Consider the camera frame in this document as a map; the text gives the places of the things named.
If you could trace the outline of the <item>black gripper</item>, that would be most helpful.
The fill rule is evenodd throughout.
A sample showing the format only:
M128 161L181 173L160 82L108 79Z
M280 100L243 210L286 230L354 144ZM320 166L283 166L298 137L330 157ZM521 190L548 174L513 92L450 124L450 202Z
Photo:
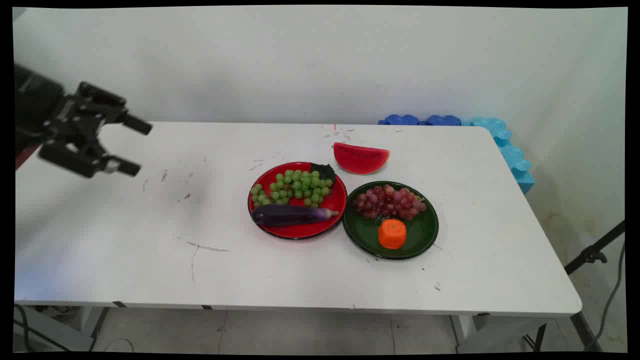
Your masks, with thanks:
M22 64L14 63L14 155L22 155L49 132L44 125L58 103L67 95L62 84ZM130 113L126 99L107 89L83 81L76 89L77 115L92 117L105 124L121 124L148 135L153 125ZM69 148L63 140L50 139L39 149L38 156L55 166L84 178L97 173L122 173L135 177L142 169L137 162L105 152L100 143L80 149Z

